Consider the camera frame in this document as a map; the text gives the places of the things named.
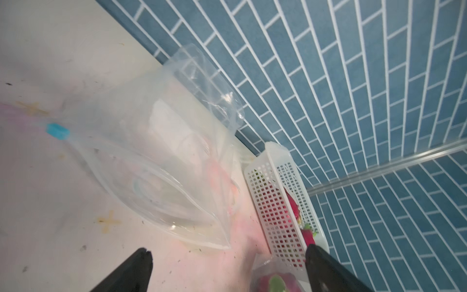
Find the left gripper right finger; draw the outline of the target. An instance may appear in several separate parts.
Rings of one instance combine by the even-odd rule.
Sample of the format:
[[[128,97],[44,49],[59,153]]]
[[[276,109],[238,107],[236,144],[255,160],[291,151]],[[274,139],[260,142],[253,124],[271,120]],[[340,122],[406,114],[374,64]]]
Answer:
[[[324,249],[308,245],[305,265],[313,292],[372,292]]]

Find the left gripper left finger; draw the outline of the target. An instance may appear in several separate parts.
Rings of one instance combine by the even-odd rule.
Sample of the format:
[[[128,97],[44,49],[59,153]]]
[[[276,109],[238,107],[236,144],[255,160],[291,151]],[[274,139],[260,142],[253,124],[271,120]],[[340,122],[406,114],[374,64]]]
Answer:
[[[146,292],[152,270],[152,253],[145,248],[139,248],[91,291]]]

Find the zip-top bag with label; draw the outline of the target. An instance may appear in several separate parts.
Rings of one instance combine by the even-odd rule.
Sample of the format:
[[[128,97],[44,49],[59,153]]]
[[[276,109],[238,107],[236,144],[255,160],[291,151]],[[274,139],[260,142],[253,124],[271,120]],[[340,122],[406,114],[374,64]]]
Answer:
[[[243,122],[232,87],[186,45],[158,70],[68,109],[46,132],[143,219],[185,242],[228,249]]]

